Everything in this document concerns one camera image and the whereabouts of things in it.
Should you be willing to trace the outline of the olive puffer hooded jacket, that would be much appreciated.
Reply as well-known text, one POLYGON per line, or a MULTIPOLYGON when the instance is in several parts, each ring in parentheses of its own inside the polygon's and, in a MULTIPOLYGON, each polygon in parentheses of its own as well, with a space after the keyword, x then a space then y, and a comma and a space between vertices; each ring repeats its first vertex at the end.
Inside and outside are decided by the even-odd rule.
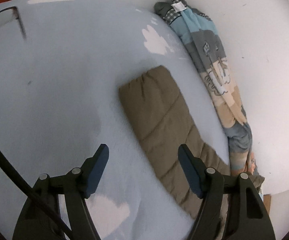
POLYGON ((156 177, 177 204, 196 218, 202 200, 189 187, 178 161, 178 147, 222 174, 229 166, 203 141, 179 87, 164 66, 158 66, 119 88, 119 99, 156 177))

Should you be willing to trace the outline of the light blue cloud bedsheet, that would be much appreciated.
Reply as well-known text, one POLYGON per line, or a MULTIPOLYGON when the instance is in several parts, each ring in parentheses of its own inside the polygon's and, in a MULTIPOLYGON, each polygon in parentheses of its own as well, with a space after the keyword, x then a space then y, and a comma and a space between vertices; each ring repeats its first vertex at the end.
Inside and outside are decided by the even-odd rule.
POLYGON ((0 150, 34 184, 107 144, 108 164, 87 200, 102 239, 184 239, 193 224, 156 179, 118 98, 121 85, 159 65, 202 139, 228 162, 210 96, 159 16, 120 0, 0 4, 0 150))

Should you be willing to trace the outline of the patchwork bear blanket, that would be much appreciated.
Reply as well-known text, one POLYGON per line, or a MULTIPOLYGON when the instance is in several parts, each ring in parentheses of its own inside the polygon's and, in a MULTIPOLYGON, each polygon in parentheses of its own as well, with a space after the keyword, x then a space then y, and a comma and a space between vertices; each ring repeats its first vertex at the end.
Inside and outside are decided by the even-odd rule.
POLYGON ((209 92, 228 139, 231 173, 258 175, 252 150, 252 131, 237 82, 212 19, 190 7, 185 0, 157 2, 154 11, 181 39, 209 92))

